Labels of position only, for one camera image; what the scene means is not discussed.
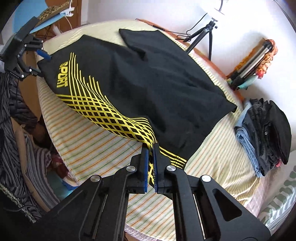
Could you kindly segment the white clip lamp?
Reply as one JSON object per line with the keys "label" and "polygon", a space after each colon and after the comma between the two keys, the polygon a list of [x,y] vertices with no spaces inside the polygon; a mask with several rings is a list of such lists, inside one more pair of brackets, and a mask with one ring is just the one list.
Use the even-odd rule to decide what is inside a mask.
{"label": "white clip lamp", "polygon": [[69,6],[60,12],[64,17],[72,17],[74,15],[75,7],[72,5],[72,0],[69,1]]}

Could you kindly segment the dark folded clothes in stack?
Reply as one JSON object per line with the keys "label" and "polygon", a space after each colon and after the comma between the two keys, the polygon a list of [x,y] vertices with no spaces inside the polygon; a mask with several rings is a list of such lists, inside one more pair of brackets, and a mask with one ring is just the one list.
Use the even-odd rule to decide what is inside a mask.
{"label": "dark folded clothes in stack", "polygon": [[243,127],[247,129],[250,142],[255,148],[255,156],[259,163],[262,176],[272,170],[274,167],[282,164],[280,158],[276,156],[275,151],[267,141],[266,114],[269,101],[261,99],[250,99],[251,108],[248,109],[246,117],[243,120]]}

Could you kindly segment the black mini tripod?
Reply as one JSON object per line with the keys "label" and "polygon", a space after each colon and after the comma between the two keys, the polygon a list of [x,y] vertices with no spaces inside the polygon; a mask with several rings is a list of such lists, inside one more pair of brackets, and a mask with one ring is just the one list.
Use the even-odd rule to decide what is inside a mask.
{"label": "black mini tripod", "polygon": [[217,28],[216,22],[217,22],[217,20],[215,20],[214,18],[212,18],[210,20],[210,22],[205,27],[199,29],[197,32],[195,32],[194,34],[190,35],[189,37],[187,37],[187,38],[185,38],[183,40],[183,42],[185,43],[185,42],[189,42],[193,38],[195,38],[194,41],[192,42],[192,44],[190,44],[189,47],[186,49],[186,53],[189,54],[197,46],[197,44],[201,42],[201,40],[206,35],[209,35],[208,59],[211,60],[211,58],[212,58],[212,44],[213,44],[213,34],[212,34],[212,31],[213,31],[214,28]]}

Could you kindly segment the black folded garment on stack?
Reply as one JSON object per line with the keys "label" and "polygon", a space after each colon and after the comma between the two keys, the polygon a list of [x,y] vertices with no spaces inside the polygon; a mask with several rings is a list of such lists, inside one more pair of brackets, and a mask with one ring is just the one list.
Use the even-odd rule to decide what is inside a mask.
{"label": "black folded garment on stack", "polygon": [[266,124],[268,144],[286,165],[290,156],[292,133],[285,113],[272,100],[268,104]]}

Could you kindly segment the blue chair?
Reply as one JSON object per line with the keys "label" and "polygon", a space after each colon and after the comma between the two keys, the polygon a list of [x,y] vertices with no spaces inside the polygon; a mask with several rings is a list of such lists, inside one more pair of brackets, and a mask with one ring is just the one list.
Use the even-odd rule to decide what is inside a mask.
{"label": "blue chair", "polygon": [[[38,17],[46,8],[47,4],[43,0],[29,0],[22,1],[20,5],[15,10],[15,16],[13,20],[13,33],[16,33],[20,30],[20,28],[27,23],[33,16]],[[36,26],[34,29],[30,31],[30,33],[37,32],[58,20],[62,19],[65,15],[57,13],[55,16],[49,18],[45,22],[41,23],[41,25]]]}

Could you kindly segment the black yellow sport pants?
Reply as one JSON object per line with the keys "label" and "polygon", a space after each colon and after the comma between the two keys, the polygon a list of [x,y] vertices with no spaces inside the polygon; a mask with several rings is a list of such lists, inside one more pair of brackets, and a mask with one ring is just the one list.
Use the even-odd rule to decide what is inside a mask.
{"label": "black yellow sport pants", "polygon": [[162,32],[119,29],[123,44],[82,35],[37,65],[73,111],[185,168],[233,101]]}

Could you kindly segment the yellow striped bed cover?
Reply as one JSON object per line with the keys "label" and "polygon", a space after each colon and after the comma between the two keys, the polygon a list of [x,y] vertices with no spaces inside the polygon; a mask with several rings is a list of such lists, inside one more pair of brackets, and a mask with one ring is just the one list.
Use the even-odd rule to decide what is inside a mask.
{"label": "yellow striped bed cover", "polygon": [[[119,29],[152,31],[153,27],[137,20],[86,25],[47,40],[44,49],[54,53],[77,41],[82,35],[122,45]],[[93,174],[114,174],[126,166],[134,154],[140,152],[140,143],[105,131],[69,108],[53,94],[43,78],[37,78],[37,87],[49,136],[78,184]],[[210,175],[226,190],[233,182],[234,193],[241,196],[253,186],[254,180],[248,177],[241,187],[236,182],[241,177],[255,174],[247,154],[235,137],[233,128],[242,111],[242,105],[236,105],[237,111],[228,114],[215,125],[201,147],[189,159],[185,171],[193,176]]]}

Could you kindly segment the blue folded jeans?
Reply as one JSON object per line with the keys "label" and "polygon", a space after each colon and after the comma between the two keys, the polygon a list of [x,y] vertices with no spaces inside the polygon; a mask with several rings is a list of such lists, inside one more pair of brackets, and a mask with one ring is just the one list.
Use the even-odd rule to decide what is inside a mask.
{"label": "blue folded jeans", "polygon": [[247,153],[247,156],[250,159],[250,162],[253,166],[254,172],[258,178],[262,177],[262,173],[260,172],[259,163],[255,156],[255,148],[250,142],[250,137],[247,132],[247,129],[243,127],[243,120],[246,117],[248,109],[251,108],[251,103],[249,100],[245,100],[243,102],[244,109],[239,116],[239,119],[234,127],[236,139],[243,146],[243,149]]}

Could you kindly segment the green white patterned pillow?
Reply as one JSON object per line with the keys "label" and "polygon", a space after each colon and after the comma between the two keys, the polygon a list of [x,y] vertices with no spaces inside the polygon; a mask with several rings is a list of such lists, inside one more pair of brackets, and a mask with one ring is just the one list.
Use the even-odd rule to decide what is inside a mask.
{"label": "green white patterned pillow", "polygon": [[287,219],[295,204],[295,167],[271,202],[260,211],[258,219],[274,234]]}

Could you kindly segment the leopard print cloth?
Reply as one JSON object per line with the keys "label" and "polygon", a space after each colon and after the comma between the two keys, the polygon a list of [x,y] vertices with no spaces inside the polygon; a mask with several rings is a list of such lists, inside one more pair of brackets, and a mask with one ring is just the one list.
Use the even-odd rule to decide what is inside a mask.
{"label": "leopard print cloth", "polygon": [[49,20],[50,18],[58,15],[60,12],[68,9],[70,6],[70,1],[66,1],[63,4],[59,6],[49,6],[47,9],[45,9],[39,16],[39,22],[38,25],[42,24],[43,22]]}

